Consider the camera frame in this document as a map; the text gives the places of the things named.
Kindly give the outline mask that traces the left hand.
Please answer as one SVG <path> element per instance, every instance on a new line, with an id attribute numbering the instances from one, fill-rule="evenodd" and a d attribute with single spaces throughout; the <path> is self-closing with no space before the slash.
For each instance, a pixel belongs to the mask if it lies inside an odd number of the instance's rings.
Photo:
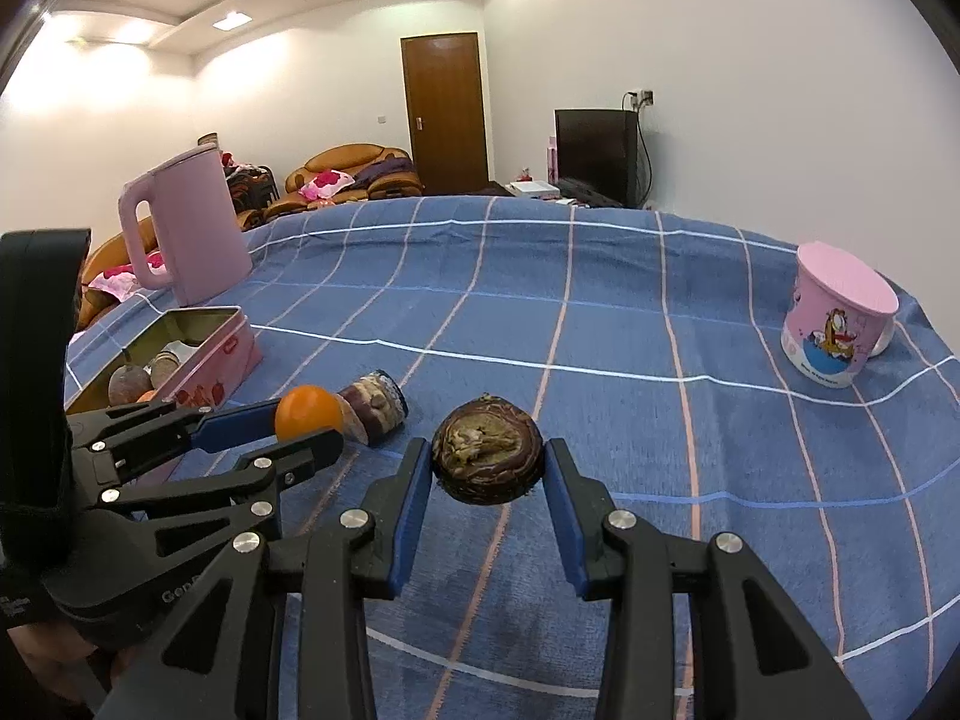
<path id="1" fill-rule="evenodd" d="M 86 704 L 80 665 L 107 649 L 89 642 L 62 619 L 23 624 L 8 629 L 7 634 L 37 683 L 74 706 Z"/>

